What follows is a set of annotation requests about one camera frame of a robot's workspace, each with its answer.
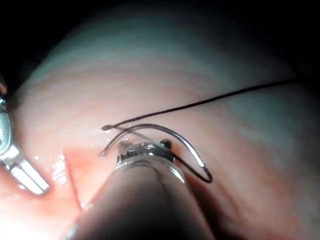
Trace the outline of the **right arm needle driver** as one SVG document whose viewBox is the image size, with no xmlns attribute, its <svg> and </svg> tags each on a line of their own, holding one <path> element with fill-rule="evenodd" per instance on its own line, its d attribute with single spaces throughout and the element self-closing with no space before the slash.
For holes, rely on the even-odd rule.
<svg viewBox="0 0 320 240">
<path fill-rule="evenodd" d="M 120 167 L 125 161 L 137 156 L 156 156 L 167 159 L 171 163 L 175 162 L 172 151 L 161 145 L 161 142 L 140 142 L 133 144 L 129 141 L 120 141 L 118 145 L 116 167 Z"/>
</svg>

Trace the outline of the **left arm needle driver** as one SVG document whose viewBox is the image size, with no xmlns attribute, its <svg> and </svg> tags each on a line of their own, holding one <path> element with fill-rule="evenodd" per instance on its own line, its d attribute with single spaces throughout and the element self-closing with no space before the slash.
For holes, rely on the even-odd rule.
<svg viewBox="0 0 320 240">
<path fill-rule="evenodd" d="M 13 159 L 19 154 L 15 141 L 14 122 L 7 111 L 7 103 L 0 98 L 0 160 Z"/>
</svg>

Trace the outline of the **right arm needle driver jaw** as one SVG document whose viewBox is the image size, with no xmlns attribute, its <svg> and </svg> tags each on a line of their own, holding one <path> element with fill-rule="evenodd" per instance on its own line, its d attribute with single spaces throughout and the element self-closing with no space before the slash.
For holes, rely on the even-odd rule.
<svg viewBox="0 0 320 240">
<path fill-rule="evenodd" d="M 168 149 L 168 150 L 172 150 L 172 141 L 170 140 L 170 139 L 167 139 L 167 138 L 165 138 L 165 139 L 162 139 L 161 141 L 160 141 L 160 144 L 162 145 L 162 146 L 164 146 L 166 149 Z"/>
</svg>

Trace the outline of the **left arm needle driver jaw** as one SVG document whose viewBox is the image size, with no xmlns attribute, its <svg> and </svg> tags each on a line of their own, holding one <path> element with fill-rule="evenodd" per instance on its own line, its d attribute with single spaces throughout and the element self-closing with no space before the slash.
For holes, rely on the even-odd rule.
<svg viewBox="0 0 320 240">
<path fill-rule="evenodd" d="M 15 158 L 14 177 L 35 195 L 44 195 L 50 190 L 49 183 L 20 152 Z"/>
<path fill-rule="evenodd" d="M 1 166 L 16 180 L 24 189 L 33 194 L 38 193 L 37 171 L 25 159 L 20 163 L 13 161 L 11 164 L 1 162 Z"/>
</svg>

